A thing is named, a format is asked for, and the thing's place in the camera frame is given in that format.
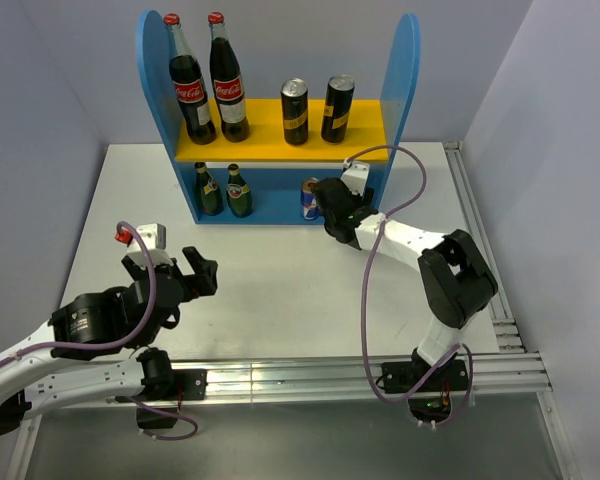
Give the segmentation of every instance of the beverage container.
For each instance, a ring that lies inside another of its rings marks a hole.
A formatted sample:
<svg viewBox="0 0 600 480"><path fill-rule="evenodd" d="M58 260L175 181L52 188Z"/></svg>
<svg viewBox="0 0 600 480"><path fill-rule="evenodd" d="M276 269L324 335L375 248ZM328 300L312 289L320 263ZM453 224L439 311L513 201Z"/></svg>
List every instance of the beverage container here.
<svg viewBox="0 0 600 480"><path fill-rule="evenodd" d="M309 139L309 89L304 80L292 78L282 84L282 126L284 140L302 145Z"/></svg>
<svg viewBox="0 0 600 480"><path fill-rule="evenodd" d="M187 124L187 133L192 142L206 145L215 140L216 128L211 120L200 64L184 38L180 17L169 13L163 20L169 31L169 74Z"/></svg>
<svg viewBox="0 0 600 480"><path fill-rule="evenodd" d="M300 203L302 203L302 216L305 220L315 220L318 218L318 204L316 203L315 195L311 191L311 188L316 183L318 183L318 179L315 177L305 178L302 182Z"/></svg>
<svg viewBox="0 0 600 480"><path fill-rule="evenodd" d="M240 65L229 43L224 15L209 15L211 56L209 67L213 91L222 119L222 133L230 142L241 142L249 136L249 122L244 101Z"/></svg>
<svg viewBox="0 0 600 480"><path fill-rule="evenodd" d="M251 189L244 178L242 178L242 175L240 175L240 167L235 163L229 165L227 204L236 217L248 217L253 212Z"/></svg>
<svg viewBox="0 0 600 480"><path fill-rule="evenodd" d="M324 141L340 143L344 140L354 88L355 82L349 75L336 75L329 79L322 118L321 134Z"/></svg>
<svg viewBox="0 0 600 480"><path fill-rule="evenodd" d="M207 164L196 162L196 185L194 197L198 207L207 215L217 215L224 210L218 183L207 170Z"/></svg>

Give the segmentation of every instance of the bottle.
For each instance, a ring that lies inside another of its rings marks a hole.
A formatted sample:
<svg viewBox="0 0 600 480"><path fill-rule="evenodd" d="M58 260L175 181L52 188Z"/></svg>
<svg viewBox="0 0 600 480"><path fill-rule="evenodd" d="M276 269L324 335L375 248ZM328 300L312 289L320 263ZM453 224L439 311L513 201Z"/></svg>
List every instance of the bottle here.
<svg viewBox="0 0 600 480"><path fill-rule="evenodd" d="M180 17L169 13L163 20L169 31L169 74L187 124L187 133L192 142L206 145L216 139L216 127L211 120L200 64L184 38Z"/></svg>
<svg viewBox="0 0 600 480"><path fill-rule="evenodd" d="M240 175L240 167L235 163L229 165L227 204L236 217L248 217L253 212L251 189Z"/></svg>
<svg viewBox="0 0 600 480"><path fill-rule="evenodd" d="M240 65L224 28L224 15L209 15L211 56L209 67L213 91L222 119L222 133L230 142L241 142L249 136L249 122L244 101Z"/></svg>
<svg viewBox="0 0 600 480"><path fill-rule="evenodd" d="M194 196L198 207L207 215L217 215L224 210L218 183L207 170L207 164L196 162L196 187Z"/></svg>

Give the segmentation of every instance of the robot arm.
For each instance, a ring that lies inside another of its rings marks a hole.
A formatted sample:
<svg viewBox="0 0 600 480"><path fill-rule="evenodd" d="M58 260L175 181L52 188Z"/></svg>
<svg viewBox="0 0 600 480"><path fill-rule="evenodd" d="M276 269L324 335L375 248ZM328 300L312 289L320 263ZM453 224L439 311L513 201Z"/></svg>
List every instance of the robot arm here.
<svg viewBox="0 0 600 480"><path fill-rule="evenodd" d="M144 327L117 348L73 350L53 346L54 342L111 343L125 338L138 326L147 307L149 279L138 243L125 234L116 238L128 245L122 264L134 280L129 287L78 296L29 337L0 354L0 361L13 359L0 366L0 435L17 428L21 420L52 408L103 396L159 399L172 386L169 357L161 350L150 348L134 359L115 364L88 363L122 348L150 345L161 328L178 325L180 303L216 292L215 261L205 260L194 247L186 247L183 253L194 274L183 275L176 260L165 251L166 229L162 225L145 225L137 231L154 264L157 286L155 305ZM19 353L40 343L50 346Z"/></svg>
<svg viewBox="0 0 600 480"><path fill-rule="evenodd" d="M329 235L371 250L386 217L370 206L373 192L365 188L369 165L354 161L346 167L341 178L316 183L313 193ZM462 329L497 293L497 282L471 236L462 230L445 235L389 220L378 252L422 277L435 317L412 356L414 368L420 363L424 373L460 341Z"/></svg>

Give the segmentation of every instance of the yellow shelf board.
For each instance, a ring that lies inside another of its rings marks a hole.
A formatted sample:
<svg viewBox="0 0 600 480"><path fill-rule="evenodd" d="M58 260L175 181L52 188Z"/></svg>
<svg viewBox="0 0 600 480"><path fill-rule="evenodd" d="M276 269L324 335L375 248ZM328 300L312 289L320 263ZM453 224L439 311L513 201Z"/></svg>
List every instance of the yellow shelf board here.
<svg viewBox="0 0 600 480"><path fill-rule="evenodd" d="M386 143L379 100L354 100L349 115L347 135L342 143L322 140L320 128L324 100L309 99L309 140L293 146L284 141L280 99L247 99L249 138L231 143L220 131L220 117L215 100L211 100L211 117L217 138L209 145L196 145L187 135L182 122L176 151L177 162L341 162L354 153ZM360 160L388 162L386 150L370 152Z"/></svg>

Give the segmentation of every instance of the bottle neck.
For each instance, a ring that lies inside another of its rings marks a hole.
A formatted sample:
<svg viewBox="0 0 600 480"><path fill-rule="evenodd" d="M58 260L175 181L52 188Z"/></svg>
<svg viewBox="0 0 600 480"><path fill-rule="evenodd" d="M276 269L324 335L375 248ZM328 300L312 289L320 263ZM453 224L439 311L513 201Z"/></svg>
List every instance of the bottle neck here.
<svg viewBox="0 0 600 480"><path fill-rule="evenodd" d="M171 33L169 38L169 43L171 46L171 56L177 57L180 55L191 55L193 58L196 58L191 49L189 48L187 39L184 38L184 34L182 33L182 28L180 27L180 25L173 25L167 28Z"/></svg>
<svg viewBox="0 0 600 480"><path fill-rule="evenodd" d="M224 38L225 40L229 40L227 37L227 29L224 27L224 23L215 23L211 25L211 41L216 38Z"/></svg>

